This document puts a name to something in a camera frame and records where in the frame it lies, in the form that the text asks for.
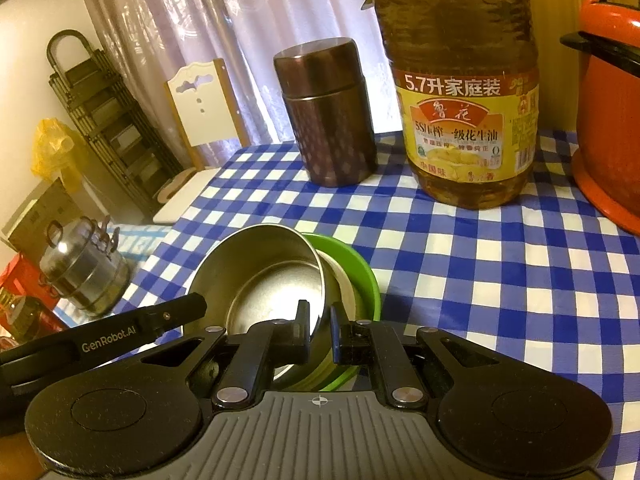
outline yellow plastic bag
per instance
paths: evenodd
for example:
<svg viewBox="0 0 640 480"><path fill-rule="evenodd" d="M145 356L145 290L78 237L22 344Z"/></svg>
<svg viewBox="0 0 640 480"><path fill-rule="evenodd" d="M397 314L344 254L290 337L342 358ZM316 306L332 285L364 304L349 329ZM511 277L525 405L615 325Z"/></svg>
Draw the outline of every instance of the yellow plastic bag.
<svg viewBox="0 0 640 480"><path fill-rule="evenodd" d="M84 140L57 119L43 119L33 139L31 173L52 182L58 176L69 193L82 187L86 165Z"/></svg>

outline red pot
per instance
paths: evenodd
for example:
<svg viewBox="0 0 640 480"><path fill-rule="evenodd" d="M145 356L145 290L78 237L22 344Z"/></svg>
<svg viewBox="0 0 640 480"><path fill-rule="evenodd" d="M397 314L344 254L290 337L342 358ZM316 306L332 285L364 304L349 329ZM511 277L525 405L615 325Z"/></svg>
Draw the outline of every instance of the red pot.
<svg viewBox="0 0 640 480"><path fill-rule="evenodd" d="M562 38L583 52L574 177L605 216L640 235L640 9L585 0L580 28Z"/></svg>

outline chair backrest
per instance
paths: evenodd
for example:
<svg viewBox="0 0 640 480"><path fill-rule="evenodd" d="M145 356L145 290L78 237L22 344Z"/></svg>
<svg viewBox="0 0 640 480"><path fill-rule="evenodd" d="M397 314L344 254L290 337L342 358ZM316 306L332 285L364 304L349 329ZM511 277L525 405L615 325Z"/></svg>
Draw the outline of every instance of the chair backrest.
<svg viewBox="0 0 640 480"><path fill-rule="evenodd" d="M187 148L227 139L239 139L242 146L250 144L222 59L184 66L166 86Z"/></svg>

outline brown thermos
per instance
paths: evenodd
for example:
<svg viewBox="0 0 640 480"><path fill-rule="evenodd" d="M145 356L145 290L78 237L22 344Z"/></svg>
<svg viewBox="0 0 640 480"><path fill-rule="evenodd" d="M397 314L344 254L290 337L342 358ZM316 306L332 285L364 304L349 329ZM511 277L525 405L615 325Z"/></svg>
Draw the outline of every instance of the brown thermos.
<svg viewBox="0 0 640 480"><path fill-rule="evenodd" d="M293 133L309 179L350 186L376 171L376 143L358 48L350 38L300 44L276 54Z"/></svg>

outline peanut oil bottle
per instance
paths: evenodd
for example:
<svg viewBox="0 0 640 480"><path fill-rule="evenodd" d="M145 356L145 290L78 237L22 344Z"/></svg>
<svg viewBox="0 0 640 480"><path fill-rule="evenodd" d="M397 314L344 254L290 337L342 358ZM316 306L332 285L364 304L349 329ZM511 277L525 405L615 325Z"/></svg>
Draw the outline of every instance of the peanut oil bottle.
<svg viewBox="0 0 640 480"><path fill-rule="evenodd" d="M421 187L469 209L515 198L529 177L538 131L530 0L373 4Z"/></svg>

